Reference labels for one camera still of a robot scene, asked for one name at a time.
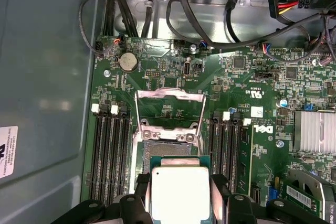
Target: blue connector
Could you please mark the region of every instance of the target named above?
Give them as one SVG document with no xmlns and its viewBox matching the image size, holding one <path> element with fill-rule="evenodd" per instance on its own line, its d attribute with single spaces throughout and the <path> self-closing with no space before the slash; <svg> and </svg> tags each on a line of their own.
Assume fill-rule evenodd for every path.
<svg viewBox="0 0 336 224">
<path fill-rule="evenodd" d="M 313 110 L 313 104 L 306 104 L 304 107 L 306 111 Z"/>
</svg>

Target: usb port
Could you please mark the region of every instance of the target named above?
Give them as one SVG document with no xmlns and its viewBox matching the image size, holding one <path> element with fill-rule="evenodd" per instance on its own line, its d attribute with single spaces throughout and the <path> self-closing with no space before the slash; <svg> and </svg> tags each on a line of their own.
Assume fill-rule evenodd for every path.
<svg viewBox="0 0 336 224">
<path fill-rule="evenodd" d="M 185 76 L 188 76 L 190 74 L 190 62 L 184 63 L 183 73 Z"/>
</svg>

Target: aluminum heatsink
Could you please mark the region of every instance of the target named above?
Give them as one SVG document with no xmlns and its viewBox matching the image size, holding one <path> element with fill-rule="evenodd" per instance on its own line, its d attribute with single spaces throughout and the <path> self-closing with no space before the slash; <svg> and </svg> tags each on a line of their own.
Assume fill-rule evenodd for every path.
<svg viewBox="0 0 336 224">
<path fill-rule="evenodd" d="M 294 150 L 336 153 L 336 114 L 295 113 Z"/>
</svg>

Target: capacitor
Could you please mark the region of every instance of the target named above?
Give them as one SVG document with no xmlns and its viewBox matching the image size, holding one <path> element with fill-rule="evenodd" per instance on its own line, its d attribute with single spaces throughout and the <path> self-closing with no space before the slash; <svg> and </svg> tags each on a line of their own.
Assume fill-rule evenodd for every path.
<svg viewBox="0 0 336 224">
<path fill-rule="evenodd" d="M 230 114 L 236 113 L 236 112 L 237 112 L 237 109 L 236 109 L 236 108 L 233 108 L 233 107 L 230 107 L 230 108 L 229 108 L 229 112 L 230 112 Z"/>
<path fill-rule="evenodd" d="M 286 99 L 279 99 L 276 103 L 278 108 L 285 108 L 288 105 L 288 101 Z"/>
<path fill-rule="evenodd" d="M 282 140 L 278 140 L 278 141 L 275 143 L 275 145 L 276 145 L 278 148 L 283 148 L 284 145 L 285 145 L 285 143 L 284 143 L 284 141 L 282 141 Z"/>
<path fill-rule="evenodd" d="M 192 44 L 189 46 L 189 54 L 195 55 L 197 53 L 197 46 L 195 44 Z"/>
<path fill-rule="evenodd" d="M 118 64 L 124 72 L 130 73 L 138 67 L 138 59 L 131 52 L 126 52 L 120 56 Z"/>
</svg>

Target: metal bracket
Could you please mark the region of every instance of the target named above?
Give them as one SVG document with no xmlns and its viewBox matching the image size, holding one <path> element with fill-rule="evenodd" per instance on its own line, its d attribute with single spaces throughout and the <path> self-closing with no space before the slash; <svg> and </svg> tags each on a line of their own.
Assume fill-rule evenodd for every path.
<svg viewBox="0 0 336 224">
<path fill-rule="evenodd" d="M 140 123 L 140 112 L 139 112 L 138 99 L 141 99 L 141 98 L 162 99 L 169 95 L 176 97 L 178 100 L 196 101 L 196 102 L 203 103 L 201 114 L 198 120 L 197 131 L 196 131 L 196 136 L 198 136 L 201 131 L 206 96 L 204 94 L 188 94 L 183 89 L 175 89 L 175 88 L 160 88 L 160 89 L 156 89 L 155 91 L 138 90 L 137 92 L 135 92 L 135 107 L 137 110 L 138 131 L 142 131 L 142 126 Z"/>
</svg>

